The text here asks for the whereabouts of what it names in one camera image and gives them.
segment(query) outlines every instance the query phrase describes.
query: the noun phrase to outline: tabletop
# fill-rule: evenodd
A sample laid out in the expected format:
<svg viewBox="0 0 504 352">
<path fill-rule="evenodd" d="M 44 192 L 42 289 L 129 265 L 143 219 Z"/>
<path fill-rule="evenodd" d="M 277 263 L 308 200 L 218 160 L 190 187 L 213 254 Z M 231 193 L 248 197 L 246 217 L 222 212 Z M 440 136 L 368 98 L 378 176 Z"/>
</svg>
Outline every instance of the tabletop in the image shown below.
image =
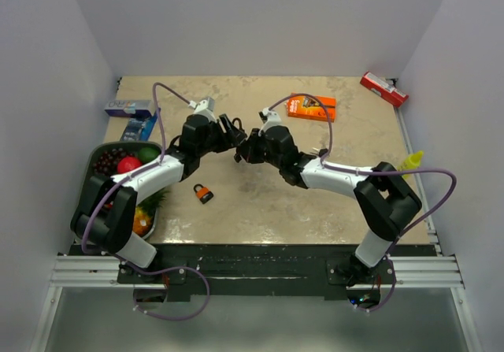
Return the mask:
<svg viewBox="0 0 504 352">
<path fill-rule="evenodd" d="M 393 107 L 359 83 L 358 77 L 337 76 L 125 76 L 117 100 L 151 98 L 160 81 L 189 100 L 215 99 L 214 112 L 239 117 L 247 134 L 262 122 L 258 112 L 292 92 L 336 97 L 332 153 L 328 161 L 373 166 L 388 161 L 397 166 L 406 157 Z M 191 110 L 167 91 L 158 89 L 167 141 L 181 132 Z M 276 109 L 301 151 L 328 147 L 328 124 L 287 117 Z M 111 117 L 106 141 L 118 140 L 126 120 Z M 158 125 L 150 137 L 161 143 Z M 234 150 L 207 154 L 199 169 L 169 188 L 151 243 L 360 243 L 368 226 L 357 202 L 322 190 L 305 190 L 285 183 L 266 163 L 236 163 Z M 414 180 L 408 179 L 414 186 Z M 193 192 L 197 183 L 214 198 L 205 205 Z M 419 224 L 401 243 L 428 243 Z"/>
</svg>

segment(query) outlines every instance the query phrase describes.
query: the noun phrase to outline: red fruit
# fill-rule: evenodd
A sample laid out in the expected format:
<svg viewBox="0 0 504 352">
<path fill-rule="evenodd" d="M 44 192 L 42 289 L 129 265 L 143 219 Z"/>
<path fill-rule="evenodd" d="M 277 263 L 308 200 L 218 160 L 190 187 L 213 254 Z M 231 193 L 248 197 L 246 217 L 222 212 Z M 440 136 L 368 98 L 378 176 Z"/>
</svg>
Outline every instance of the red fruit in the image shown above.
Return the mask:
<svg viewBox="0 0 504 352">
<path fill-rule="evenodd" d="M 142 162 L 136 157 L 123 157 L 117 165 L 118 173 L 126 173 L 142 166 Z"/>
</svg>

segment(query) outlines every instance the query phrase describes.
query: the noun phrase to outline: robotic arm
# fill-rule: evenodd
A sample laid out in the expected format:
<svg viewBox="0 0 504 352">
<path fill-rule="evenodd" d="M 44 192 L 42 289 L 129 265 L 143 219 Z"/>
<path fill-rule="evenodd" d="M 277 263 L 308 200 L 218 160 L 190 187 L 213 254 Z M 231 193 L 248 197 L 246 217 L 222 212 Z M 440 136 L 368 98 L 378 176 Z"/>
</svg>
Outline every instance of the robotic arm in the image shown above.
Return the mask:
<svg viewBox="0 0 504 352">
<path fill-rule="evenodd" d="M 350 286 L 365 282 L 401 231 L 420 211 L 421 200 L 401 176 L 359 173 L 395 171 L 391 164 L 381 162 L 372 168 L 323 163 L 326 150 L 318 155 L 300 152 L 277 112 L 265 108 L 259 116 L 262 128 L 253 129 L 250 137 L 238 146 L 235 160 L 243 159 L 252 164 L 267 162 L 278 168 L 290 185 L 324 189 L 355 198 L 370 230 L 350 260 L 339 266 L 339 274 L 349 280 Z M 352 169 L 356 173 L 338 169 Z"/>
<path fill-rule="evenodd" d="M 94 175 L 84 183 L 71 223 L 77 236 L 83 237 L 91 214 L 105 193 L 124 182 L 110 198 L 108 209 L 102 209 L 93 220 L 89 240 L 141 268 L 149 267 L 156 249 L 132 232 L 136 205 L 156 191 L 188 178 L 198 169 L 204 155 L 235 148 L 246 139 L 244 130 L 237 128 L 225 114 L 217 120 L 212 98 L 204 98 L 198 104 L 191 102 L 190 107 L 193 114 L 183 124 L 182 133 L 157 158 L 157 167 L 147 170 L 140 167 L 112 177 Z"/>
</svg>

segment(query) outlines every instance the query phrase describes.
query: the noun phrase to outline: yellow bottle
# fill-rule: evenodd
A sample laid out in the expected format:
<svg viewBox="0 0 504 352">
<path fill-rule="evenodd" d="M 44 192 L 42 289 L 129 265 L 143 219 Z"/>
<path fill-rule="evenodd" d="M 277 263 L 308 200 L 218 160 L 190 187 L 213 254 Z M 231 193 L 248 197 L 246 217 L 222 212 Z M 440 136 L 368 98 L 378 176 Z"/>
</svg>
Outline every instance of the yellow bottle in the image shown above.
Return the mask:
<svg viewBox="0 0 504 352">
<path fill-rule="evenodd" d="M 408 155 L 408 157 L 404 160 L 403 163 L 397 168 L 398 171 L 405 171 L 407 169 L 417 169 L 420 167 L 420 163 L 422 160 L 422 157 L 424 156 L 424 151 L 417 151 L 416 153 Z M 403 179 L 406 179 L 409 176 L 407 175 L 402 175 Z"/>
</svg>

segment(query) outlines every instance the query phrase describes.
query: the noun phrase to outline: padlock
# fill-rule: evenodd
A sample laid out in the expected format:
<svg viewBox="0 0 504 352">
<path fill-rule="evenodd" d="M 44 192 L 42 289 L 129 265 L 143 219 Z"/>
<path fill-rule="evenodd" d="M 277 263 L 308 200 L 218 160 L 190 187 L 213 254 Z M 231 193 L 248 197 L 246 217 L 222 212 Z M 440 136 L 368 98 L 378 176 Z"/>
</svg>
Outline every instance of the padlock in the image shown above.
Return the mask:
<svg viewBox="0 0 504 352">
<path fill-rule="evenodd" d="M 213 198 L 213 193 L 201 184 L 196 184 L 193 189 L 195 190 L 196 197 L 199 198 L 199 201 L 201 201 L 202 204 L 206 204 Z"/>
</svg>

